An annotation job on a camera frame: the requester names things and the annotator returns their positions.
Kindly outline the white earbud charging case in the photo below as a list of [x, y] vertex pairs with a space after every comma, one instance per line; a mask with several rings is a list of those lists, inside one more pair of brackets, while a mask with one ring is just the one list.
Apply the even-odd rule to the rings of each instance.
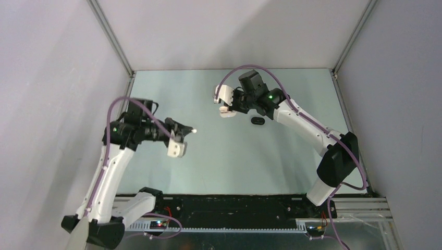
[[219, 115], [222, 118], [231, 118], [234, 117], [237, 112], [234, 110], [229, 110], [230, 106], [220, 106], [219, 108]]

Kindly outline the black earbud charging case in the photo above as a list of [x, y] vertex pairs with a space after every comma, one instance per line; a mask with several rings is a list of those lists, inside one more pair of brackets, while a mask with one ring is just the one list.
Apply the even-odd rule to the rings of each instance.
[[262, 117], [252, 117], [250, 119], [251, 123], [257, 126], [262, 126], [265, 124], [265, 119]]

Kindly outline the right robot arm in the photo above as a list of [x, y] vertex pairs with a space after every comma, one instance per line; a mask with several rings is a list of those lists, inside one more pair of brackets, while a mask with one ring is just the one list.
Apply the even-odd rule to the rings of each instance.
[[270, 90], [256, 70], [238, 78], [240, 86], [232, 88], [221, 82], [214, 91], [214, 102], [221, 103], [220, 115], [232, 117], [255, 110], [293, 129], [309, 142], [322, 160], [316, 170], [317, 179], [306, 193], [304, 213], [311, 218], [324, 211], [324, 202], [343, 184], [346, 177], [360, 168], [359, 145], [355, 134], [333, 130], [302, 109], [282, 86]]

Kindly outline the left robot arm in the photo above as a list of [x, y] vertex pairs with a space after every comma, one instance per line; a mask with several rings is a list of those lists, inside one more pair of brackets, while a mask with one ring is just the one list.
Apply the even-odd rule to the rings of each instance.
[[152, 113], [151, 100], [128, 98], [128, 103], [128, 109], [119, 118], [107, 117], [92, 182], [76, 213], [62, 220], [62, 228], [70, 234], [67, 249], [85, 249], [88, 244], [115, 249], [125, 231], [144, 216], [158, 218], [162, 229], [173, 221], [171, 213], [164, 211], [163, 193], [159, 190], [144, 187], [118, 207], [114, 206], [114, 199], [142, 142], [161, 142], [168, 157], [181, 158], [187, 149], [185, 137], [197, 130], [172, 118], [158, 120]]

